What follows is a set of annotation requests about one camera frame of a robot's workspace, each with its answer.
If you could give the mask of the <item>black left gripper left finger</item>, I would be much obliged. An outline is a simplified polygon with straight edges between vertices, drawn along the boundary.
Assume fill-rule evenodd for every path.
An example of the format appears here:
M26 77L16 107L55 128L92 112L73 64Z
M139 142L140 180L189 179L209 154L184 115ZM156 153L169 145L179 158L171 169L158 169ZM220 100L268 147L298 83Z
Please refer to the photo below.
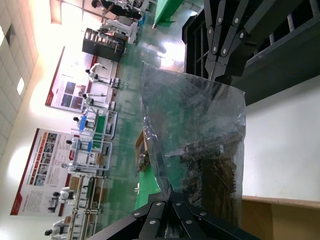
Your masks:
M162 240L166 203L150 202L92 236L93 240Z

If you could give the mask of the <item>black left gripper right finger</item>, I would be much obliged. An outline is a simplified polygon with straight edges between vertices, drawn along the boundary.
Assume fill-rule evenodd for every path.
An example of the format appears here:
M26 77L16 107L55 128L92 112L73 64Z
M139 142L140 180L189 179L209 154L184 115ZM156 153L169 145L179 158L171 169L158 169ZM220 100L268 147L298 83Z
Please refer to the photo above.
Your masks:
M189 203L186 195L172 192L167 201L168 227L186 240L251 240L253 235Z

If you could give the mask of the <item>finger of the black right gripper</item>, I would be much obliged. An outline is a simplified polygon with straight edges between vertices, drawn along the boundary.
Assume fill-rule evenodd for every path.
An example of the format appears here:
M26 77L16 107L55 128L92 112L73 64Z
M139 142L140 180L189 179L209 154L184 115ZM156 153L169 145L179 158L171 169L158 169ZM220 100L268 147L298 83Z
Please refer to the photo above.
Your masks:
M205 62L205 69L209 78L213 78L217 55L219 50L219 41L222 31L222 22L224 20L225 1L224 0L205 0L204 15L208 41L208 54Z
M248 8L248 0L225 0L219 50L213 79L240 76L246 65L246 56L241 48L247 38L247 31L241 22Z

